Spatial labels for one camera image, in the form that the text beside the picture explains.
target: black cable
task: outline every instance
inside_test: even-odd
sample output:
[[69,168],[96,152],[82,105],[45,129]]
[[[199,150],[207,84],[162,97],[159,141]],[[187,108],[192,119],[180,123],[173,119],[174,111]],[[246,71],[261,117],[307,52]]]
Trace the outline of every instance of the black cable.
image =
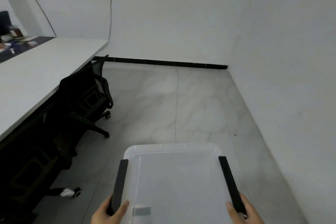
[[55,31],[54,31],[53,27],[51,26],[51,24],[50,24],[50,21],[48,20],[48,18],[47,18],[47,16],[45,15],[44,11],[42,10],[42,8],[41,8],[40,4],[37,2],[37,0],[35,0],[35,1],[36,1],[36,3],[39,5],[39,7],[40,7],[41,11],[43,12],[43,14],[44,14],[45,18],[46,18],[46,19],[47,19],[47,21],[49,22],[49,25],[50,25],[50,27],[51,27],[52,31],[54,32],[54,35],[56,36],[56,33],[55,33]]
[[110,33],[108,34],[108,40],[110,40],[110,36],[111,36],[111,26],[112,26],[112,0],[110,2]]

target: black baseboard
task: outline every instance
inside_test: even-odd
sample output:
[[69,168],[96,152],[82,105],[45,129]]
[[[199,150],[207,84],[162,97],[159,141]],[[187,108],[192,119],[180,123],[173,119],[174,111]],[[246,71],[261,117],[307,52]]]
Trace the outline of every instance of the black baseboard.
[[[95,56],[92,60],[99,60],[99,56]],[[125,59],[108,57],[106,61],[134,63],[134,64],[147,64],[147,65],[160,65],[160,66],[177,66],[177,67],[195,67],[195,68],[210,68],[210,69],[227,69],[227,65],[191,63],[191,62],[175,62],[175,61],[162,61],[162,60],[149,60],[149,59]]]

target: translucent plastic box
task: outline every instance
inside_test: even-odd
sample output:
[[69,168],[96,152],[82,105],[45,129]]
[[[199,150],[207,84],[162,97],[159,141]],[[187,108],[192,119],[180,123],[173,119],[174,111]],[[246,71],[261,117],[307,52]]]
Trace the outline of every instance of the translucent plastic box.
[[111,208],[130,201],[122,224],[231,223],[221,155],[211,143],[132,146],[120,163]]

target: marble tile floor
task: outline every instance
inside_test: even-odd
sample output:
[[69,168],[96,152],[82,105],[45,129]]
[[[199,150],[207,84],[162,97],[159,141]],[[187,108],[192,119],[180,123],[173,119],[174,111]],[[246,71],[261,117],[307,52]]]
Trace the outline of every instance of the marble tile floor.
[[44,197],[35,223],[89,224],[112,193],[125,150],[136,144],[212,142],[227,157],[238,189],[265,223],[304,224],[300,209],[226,70],[106,62],[114,107],[87,131],[78,156],[53,187],[81,187],[78,198]]

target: dark desk mat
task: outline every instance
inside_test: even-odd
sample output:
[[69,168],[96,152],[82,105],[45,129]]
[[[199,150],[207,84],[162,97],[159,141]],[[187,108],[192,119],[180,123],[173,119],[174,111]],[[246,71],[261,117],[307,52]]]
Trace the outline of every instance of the dark desk mat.
[[[33,48],[38,47],[41,44],[44,44],[48,41],[50,41],[51,39],[54,39],[55,37],[51,37],[51,36],[38,36],[36,38],[33,38],[29,41],[24,42],[23,44],[14,44],[12,45],[12,48],[14,49],[14,54],[12,53],[12,51],[10,49],[6,49],[3,52],[0,52],[0,63],[5,62],[11,58],[14,58],[15,56],[18,56],[26,51],[29,51]],[[28,42],[31,41],[35,41],[38,43],[38,45],[31,47]]]

